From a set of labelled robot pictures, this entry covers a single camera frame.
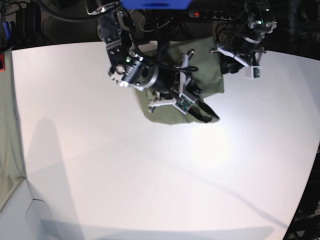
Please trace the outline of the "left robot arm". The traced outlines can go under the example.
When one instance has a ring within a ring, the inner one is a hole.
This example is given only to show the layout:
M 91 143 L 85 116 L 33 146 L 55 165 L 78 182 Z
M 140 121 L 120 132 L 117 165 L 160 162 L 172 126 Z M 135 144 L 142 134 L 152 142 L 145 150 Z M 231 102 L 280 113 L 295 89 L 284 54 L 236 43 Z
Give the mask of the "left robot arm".
M 274 32 L 277 21 L 269 0 L 240 0 L 230 4 L 230 20 L 216 25 L 214 40 L 223 75 L 245 68 L 249 79 L 262 77 L 261 58 L 266 52 L 262 41 Z

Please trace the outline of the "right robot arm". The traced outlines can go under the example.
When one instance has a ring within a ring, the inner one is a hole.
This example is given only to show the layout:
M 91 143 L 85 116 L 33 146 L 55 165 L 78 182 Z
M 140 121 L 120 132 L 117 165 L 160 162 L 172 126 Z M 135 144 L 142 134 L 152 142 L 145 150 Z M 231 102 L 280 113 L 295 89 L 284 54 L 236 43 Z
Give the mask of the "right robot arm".
M 86 11 L 89 18 L 97 19 L 97 31 L 106 44 L 108 74 L 113 82 L 139 91 L 151 90 L 155 96 L 148 102 L 150 112 L 162 106 L 173 106 L 183 114 L 191 112 L 201 93 L 192 85 L 192 73 L 198 70 L 189 65 L 195 53 L 192 48 L 180 55 L 179 64 L 168 65 L 164 60 L 170 43 L 158 43 L 155 56 L 143 53 L 134 36 L 132 17 L 121 1 L 88 0 Z

